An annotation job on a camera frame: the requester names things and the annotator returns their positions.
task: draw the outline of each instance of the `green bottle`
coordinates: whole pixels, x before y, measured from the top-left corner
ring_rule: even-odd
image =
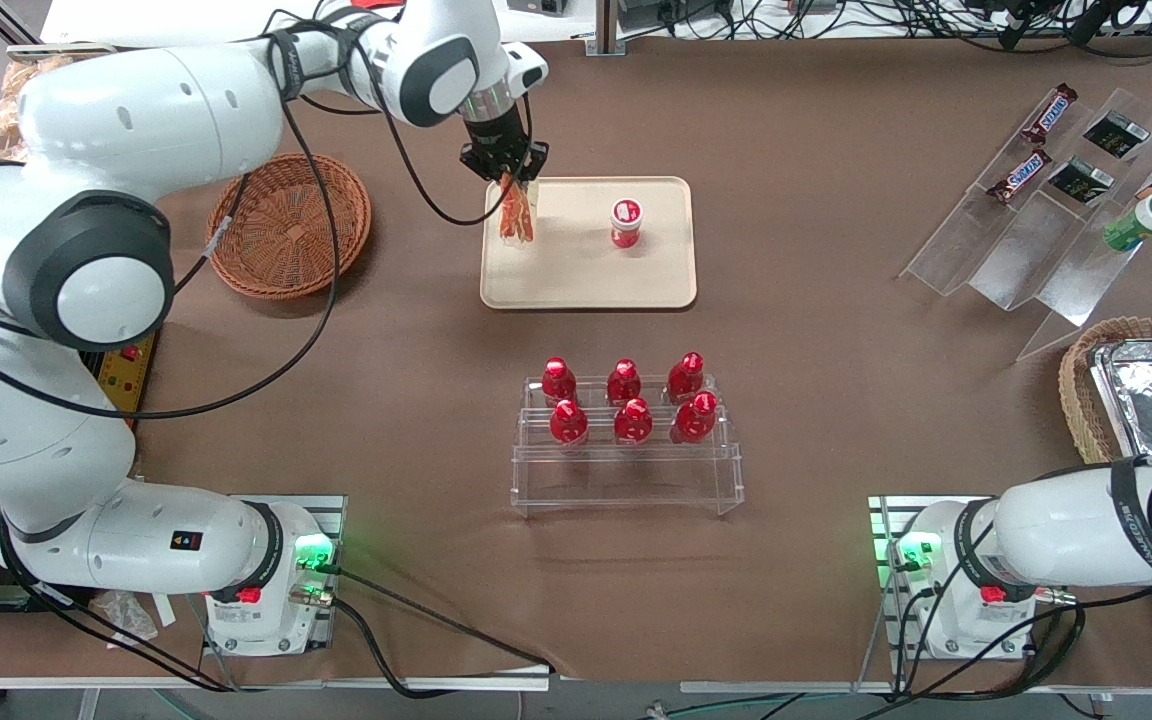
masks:
[[[1128,214],[1105,225],[1105,243],[1114,250],[1129,251],[1152,237],[1152,195],[1137,200]]]

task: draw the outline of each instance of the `red button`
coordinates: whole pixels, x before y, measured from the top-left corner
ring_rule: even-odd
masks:
[[[998,588],[996,585],[986,585],[985,588],[980,588],[980,600],[986,602],[1001,602],[1007,600],[1007,591]]]

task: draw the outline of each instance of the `chocolate bar wrapper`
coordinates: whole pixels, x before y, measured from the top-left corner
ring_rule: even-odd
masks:
[[[1066,85],[1064,82],[1060,83],[1060,85],[1056,85],[1056,94],[1053,94],[1051,101],[1047,101],[1046,108],[1043,108],[1043,113],[1038,114],[1034,122],[1030,123],[1023,131],[1020,131],[1020,137],[1033,142],[1034,145],[1041,145],[1044,142],[1047,142],[1047,132],[1051,132],[1051,129],[1056,127],[1056,121],[1076,101],[1078,101],[1078,94],[1074,92],[1074,88]]]
[[[1001,181],[998,181],[995,185],[984,192],[993,197],[993,199],[1002,202],[1005,205],[1010,204],[1011,197],[1015,197],[1016,192],[1026,182],[1032,181],[1038,172],[1051,161],[1052,159],[1047,157],[1046,152],[1043,152],[1041,147],[1034,149],[1033,153],[1024,162],[1016,165],[1015,170],[1007,173],[1006,179],[1001,179]]]

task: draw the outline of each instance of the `brown tablecloth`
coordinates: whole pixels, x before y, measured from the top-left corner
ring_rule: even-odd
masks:
[[[486,309],[482,229],[425,209],[382,120],[300,106],[314,150],[351,165],[372,195],[369,249],[328,332],[282,381],[214,414],[142,423],[143,471],[223,493],[347,493],[348,568],[546,655],[564,675],[856,679],[878,602],[865,498],[1000,492],[1078,462],[1058,356],[1011,364],[1043,311],[1008,314],[970,290],[942,300],[896,274],[1043,92],[1068,82],[1093,106],[1114,88],[1152,101],[1152,65],[1114,67],[1075,50],[1007,56],[960,41],[540,52],[552,76],[532,105],[536,135],[553,145],[548,174],[691,184],[695,305]],[[434,197],[458,215],[479,213],[483,183],[456,164],[458,123],[403,135]],[[162,203],[182,268],[217,195],[200,188]],[[197,404],[268,373],[321,305],[321,296],[242,300],[202,273],[164,328],[147,409]],[[1098,316],[1119,313],[1152,314],[1152,241]],[[707,357],[732,408],[745,505],[721,520],[645,510],[524,521],[511,510],[522,378],[551,355],[579,372],[622,356],[662,372],[687,350]],[[521,665],[349,597],[399,673]],[[187,623],[166,637],[197,642]],[[45,617],[0,619],[0,662],[9,657],[35,665],[0,674],[152,670]],[[374,676],[376,667],[338,624],[331,651],[247,662],[242,675]],[[1052,682],[1152,687],[1152,601],[1094,611]]]

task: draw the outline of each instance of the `clear plastic bag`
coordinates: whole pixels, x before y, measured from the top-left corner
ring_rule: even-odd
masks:
[[[139,635],[147,641],[159,637],[159,629],[154,626],[154,620],[141,607],[141,601],[136,600],[135,593],[105,591],[93,598],[92,606],[104,612],[105,617],[111,623],[123,628],[128,632]],[[137,641],[127,637],[122,632],[115,634],[114,637],[128,644],[137,644]]]

